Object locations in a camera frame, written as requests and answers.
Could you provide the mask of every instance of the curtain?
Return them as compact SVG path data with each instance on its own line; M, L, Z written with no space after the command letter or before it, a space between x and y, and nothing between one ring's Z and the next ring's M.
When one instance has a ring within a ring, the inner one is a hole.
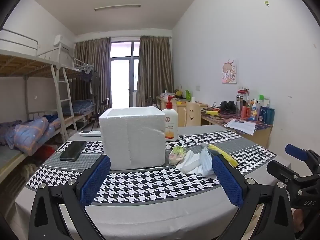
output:
M173 71L168 37L140 38L137 106L149 97L156 100L163 90L173 92Z
M110 46L111 38L103 38L78 42L75 47L75 58L89 65L94 64L94 70L100 76L97 109L100 109L100 103L106 98L109 98L108 106L112 106ZM72 100L92 99L90 83L84 82L80 77L72 79L70 87Z

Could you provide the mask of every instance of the metal bolt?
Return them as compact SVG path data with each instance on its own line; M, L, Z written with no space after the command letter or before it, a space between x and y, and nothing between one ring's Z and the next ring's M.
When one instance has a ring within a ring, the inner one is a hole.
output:
M41 182L40 184L39 184L39 188L44 188L45 187L45 183L44 182Z
M283 188L283 187L284 187L283 183L280 182L280 181L277 183L277 186L280 187L280 188Z
M251 179L251 178L247 179L247 182L248 182L250 185L253 185L253 184L256 183L255 180L254 180L254 179Z
M69 185L73 185L73 184L75 184L76 183L76 179L69 179L68 180L68 184Z

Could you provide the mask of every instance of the gray tablecloth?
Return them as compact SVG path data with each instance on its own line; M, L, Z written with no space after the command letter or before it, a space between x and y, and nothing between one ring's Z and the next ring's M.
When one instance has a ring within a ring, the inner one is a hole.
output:
M219 125L183 127L180 135L196 135L225 131ZM84 140L78 134L70 140ZM88 138L99 141L100 138ZM289 167L290 163L276 156L275 160ZM267 164L245 175L260 184L273 185L276 179L269 175ZM35 191L24 187L15 203L25 235ZM64 205L60 205L66 224L74 239L80 239ZM219 236L228 225L237 208L227 198L222 187L188 196L181 199L133 206L87 206L86 211L106 239L143 240L143 239L203 239L210 240Z

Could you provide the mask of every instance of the white metal ladder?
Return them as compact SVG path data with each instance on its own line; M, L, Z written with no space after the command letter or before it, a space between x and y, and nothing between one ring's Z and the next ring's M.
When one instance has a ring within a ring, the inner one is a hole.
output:
M62 69L63 76L64 76L64 80L62 80L62 81L59 80L60 79L59 78L59 70L60 69ZM69 86L66 70L65 70L65 68L63 66L57 66L57 71L55 73L54 72L54 67L53 67L53 65L51 65L51 72L52 72L54 84L55 84L55 87L56 87L57 111L58 111L58 117L60 118L60 121L61 121L60 133L61 133L62 141L66 142L69 139L69 136L68 136L68 133L67 133L66 123L68 123L70 120L73 120L73 126L75 128L75 131L76 132L78 131L77 125L76 125L75 116L74 116L74 113L73 113L73 108L72 108L70 86ZM60 91L59 91L59 83L66 83L67 84L67 92L68 92L68 98L67 99L61 100ZM71 116L66 118L66 119L64 119L61 102L66 102L66 101L69 101L69 107L70 107Z

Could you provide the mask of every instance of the styrofoam box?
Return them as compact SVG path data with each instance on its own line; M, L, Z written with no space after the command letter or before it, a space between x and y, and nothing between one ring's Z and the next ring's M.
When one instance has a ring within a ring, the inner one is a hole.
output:
M108 109L99 117L104 153L112 170L161 166L165 162L165 113L149 107Z

